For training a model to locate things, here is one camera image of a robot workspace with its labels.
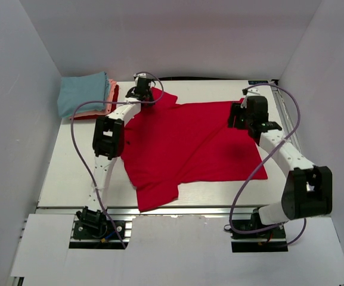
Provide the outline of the bright red t shirt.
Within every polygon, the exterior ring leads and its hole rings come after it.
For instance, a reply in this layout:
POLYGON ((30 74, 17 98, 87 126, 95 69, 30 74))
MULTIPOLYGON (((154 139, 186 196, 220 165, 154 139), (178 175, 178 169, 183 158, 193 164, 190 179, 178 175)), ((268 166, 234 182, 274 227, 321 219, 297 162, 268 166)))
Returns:
POLYGON ((244 181, 261 162, 246 130, 229 128, 231 102, 178 104, 154 88, 158 102, 125 126, 121 155, 141 212, 176 200, 192 182, 244 181))

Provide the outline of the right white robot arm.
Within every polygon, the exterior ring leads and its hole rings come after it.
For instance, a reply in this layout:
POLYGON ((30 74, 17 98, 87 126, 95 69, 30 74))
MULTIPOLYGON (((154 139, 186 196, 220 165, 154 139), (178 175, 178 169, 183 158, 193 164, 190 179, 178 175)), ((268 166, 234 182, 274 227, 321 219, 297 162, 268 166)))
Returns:
POLYGON ((333 174, 316 166, 287 139, 283 128, 269 120, 268 101, 260 95, 246 96, 231 104, 228 127, 246 130, 268 153, 286 177, 280 201, 253 211, 244 230, 262 238, 279 224, 330 214, 333 208, 333 174))

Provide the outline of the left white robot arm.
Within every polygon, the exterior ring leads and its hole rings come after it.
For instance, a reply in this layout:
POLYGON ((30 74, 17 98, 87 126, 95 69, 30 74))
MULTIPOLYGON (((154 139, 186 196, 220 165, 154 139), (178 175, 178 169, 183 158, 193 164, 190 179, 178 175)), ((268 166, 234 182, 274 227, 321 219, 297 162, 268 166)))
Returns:
POLYGON ((104 192, 109 186, 117 158, 124 149, 125 126, 141 111, 142 106, 154 104, 151 91, 154 80, 150 78, 150 74, 137 73, 134 79, 135 86, 127 92, 124 105, 106 116, 98 117, 95 122, 92 140, 95 154, 92 200, 99 209, 104 208, 104 192))

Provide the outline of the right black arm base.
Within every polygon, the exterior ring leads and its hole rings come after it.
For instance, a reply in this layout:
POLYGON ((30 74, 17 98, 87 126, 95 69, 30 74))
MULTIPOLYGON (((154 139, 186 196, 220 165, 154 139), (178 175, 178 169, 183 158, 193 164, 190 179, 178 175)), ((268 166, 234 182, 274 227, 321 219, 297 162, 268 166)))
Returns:
MULTIPOLYGON (((266 227, 261 223, 258 209, 254 210, 249 219, 232 220, 233 226, 239 231, 254 231, 266 227)), ((252 234, 239 234, 224 226, 224 231, 231 234, 231 250, 233 253, 278 253, 288 252, 286 233, 283 226, 252 234)))

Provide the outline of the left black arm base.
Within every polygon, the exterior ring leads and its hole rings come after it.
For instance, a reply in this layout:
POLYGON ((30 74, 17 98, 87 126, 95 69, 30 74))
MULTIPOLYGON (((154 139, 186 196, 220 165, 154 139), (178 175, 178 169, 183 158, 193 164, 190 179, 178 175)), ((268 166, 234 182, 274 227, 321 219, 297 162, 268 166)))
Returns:
POLYGON ((86 250, 124 250, 128 245, 129 234, 127 234, 128 222, 125 220, 114 220, 112 223, 100 210, 93 211, 88 207, 78 210, 70 236, 70 249, 86 250))

